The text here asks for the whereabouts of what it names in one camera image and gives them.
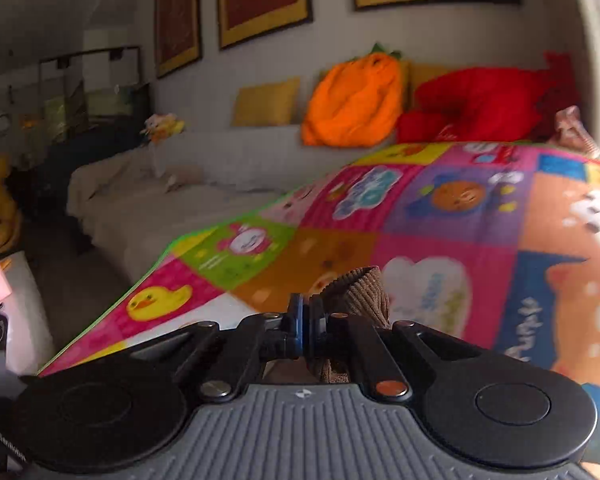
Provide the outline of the yellow square pillow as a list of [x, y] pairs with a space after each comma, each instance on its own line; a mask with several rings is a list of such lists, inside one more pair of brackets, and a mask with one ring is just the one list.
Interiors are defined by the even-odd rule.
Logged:
[[294, 118], [300, 78], [275, 84], [239, 89], [234, 103], [232, 127], [277, 127], [290, 125]]

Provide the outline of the red plush cushion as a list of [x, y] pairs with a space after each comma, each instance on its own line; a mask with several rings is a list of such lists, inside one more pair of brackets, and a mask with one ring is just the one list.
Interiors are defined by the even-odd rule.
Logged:
[[396, 142], [544, 142], [555, 116], [580, 103], [568, 53], [548, 51], [540, 70], [468, 67], [421, 82], [396, 122]]

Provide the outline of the beige sofa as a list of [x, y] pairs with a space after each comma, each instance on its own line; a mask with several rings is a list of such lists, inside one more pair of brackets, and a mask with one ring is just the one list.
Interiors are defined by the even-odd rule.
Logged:
[[366, 153], [306, 146], [296, 125], [183, 132], [77, 169], [66, 211], [136, 282], [180, 236], [272, 203]]

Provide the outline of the pink cloth toy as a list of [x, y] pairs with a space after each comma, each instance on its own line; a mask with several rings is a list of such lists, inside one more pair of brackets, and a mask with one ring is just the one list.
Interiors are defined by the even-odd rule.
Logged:
[[600, 157], [600, 148], [584, 128], [577, 106], [570, 106], [556, 113], [555, 133], [548, 143], [588, 158]]

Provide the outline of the yellow plush toy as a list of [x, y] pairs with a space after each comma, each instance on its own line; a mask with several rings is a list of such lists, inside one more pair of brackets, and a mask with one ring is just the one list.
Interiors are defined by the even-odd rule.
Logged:
[[145, 120], [145, 127], [140, 134], [147, 142], [159, 144], [171, 136], [177, 136], [184, 129], [184, 120], [174, 114], [153, 114]]

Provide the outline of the brown corduroy garment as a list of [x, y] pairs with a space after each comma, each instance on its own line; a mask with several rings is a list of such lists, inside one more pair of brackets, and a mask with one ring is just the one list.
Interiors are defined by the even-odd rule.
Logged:
[[378, 266], [357, 268], [334, 278], [316, 293], [327, 314], [361, 315], [376, 328], [389, 328], [389, 298]]

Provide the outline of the orange pumpkin plush cushion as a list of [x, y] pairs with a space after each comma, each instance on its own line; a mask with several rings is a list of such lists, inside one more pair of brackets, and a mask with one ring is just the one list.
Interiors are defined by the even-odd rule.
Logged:
[[301, 141], [326, 148], [372, 148], [393, 132], [405, 103], [410, 62], [376, 44], [332, 66], [309, 100]]

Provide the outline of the colourful cartoon play mat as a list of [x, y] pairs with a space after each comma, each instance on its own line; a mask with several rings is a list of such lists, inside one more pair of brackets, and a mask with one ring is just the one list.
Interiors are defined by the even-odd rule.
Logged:
[[402, 144], [174, 240], [46, 373], [378, 266], [408, 318], [563, 374], [598, 409], [600, 162], [541, 145]]

